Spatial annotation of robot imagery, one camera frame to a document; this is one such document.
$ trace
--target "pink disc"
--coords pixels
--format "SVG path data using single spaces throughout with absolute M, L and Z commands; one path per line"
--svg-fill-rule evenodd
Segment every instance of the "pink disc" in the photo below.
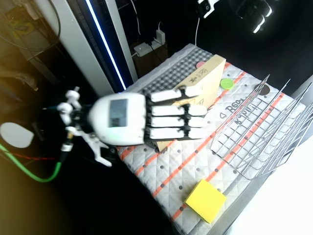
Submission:
M 204 61 L 201 61 L 201 62 L 197 63 L 196 67 L 200 68 L 204 63 L 205 63 Z

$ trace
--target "checkered fabric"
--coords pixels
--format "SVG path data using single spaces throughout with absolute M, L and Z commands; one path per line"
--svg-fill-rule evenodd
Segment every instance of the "checkered fabric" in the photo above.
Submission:
M 198 62 L 207 61 L 211 56 L 209 52 L 188 45 L 139 79 L 129 90 L 138 92 L 144 88 L 150 92 L 157 92 L 171 89 L 196 70 Z M 210 233 L 219 218 L 227 213 L 227 209 L 250 183 L 210 148 L 212 135 L 231 115 L 227 107 L 232 106 L 236 100 L 245 99 L 260 80 L 233 65 L 229 65 L 224 70 L 223 78 L 232 79 L 235 85 L 229 91 L 219 88 L 217 103 L 206 116 L 207 137 L 205 139 L 173 141 L 167 151 L 161 154 L 145 144 L 122 147 L 119 150 L 121 159 L 151 192 L 181 234 Z M 278 92 L 271 86 L 269 88 L 269 94 L 259 96 L 267 103 L 274 99 Z M 292 101 L 292 98 L 287 95 L 281 97 L 276 106 L 279 110 L 283 110 Z M 188 194 L 201 179 L 206 179 L 227 197 L 212 224 L 204 222 L 197 213 L 184 204 Z

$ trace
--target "yellow cube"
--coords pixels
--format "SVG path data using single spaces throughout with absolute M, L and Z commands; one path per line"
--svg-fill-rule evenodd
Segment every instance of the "yellow cube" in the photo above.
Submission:
M 187 197 L 185 203 L 206 222 L 212 223 L 226 197 L 206 180 L 201 180 Z

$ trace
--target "metal dish rack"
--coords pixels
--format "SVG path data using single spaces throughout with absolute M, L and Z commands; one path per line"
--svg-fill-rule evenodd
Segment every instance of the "metal dish rack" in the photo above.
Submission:
M 313 121 L 313 104 L 300 104 L 311 84 L 280 111 L 275 103 L 289 81 L 266 103 L 258 95 L 267 80 L 268 76 L 217 129 L 211 145 L 214 154 L 250 180 L 286 163 Z

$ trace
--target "red wire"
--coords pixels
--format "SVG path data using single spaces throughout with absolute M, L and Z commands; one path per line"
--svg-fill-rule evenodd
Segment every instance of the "red wire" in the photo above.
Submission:
M 36 160 L 36 161 L 39 161 L 39 160 L 55 160 L 55 158 L 36 158 L 36 157 L 29 157 L 29 156 L 26 156 L 26 155 L 22 155 L 22 154 L 18 154 L 18 153 L 11 153 L 9 151 L 4 151 L 2 149 L 0 149 L 2 152 L 4 153 L 10 153 L 16 157 L 20 157 L 20 158 L 26 158 L 26 159 L 29 159 L 29 160 Z

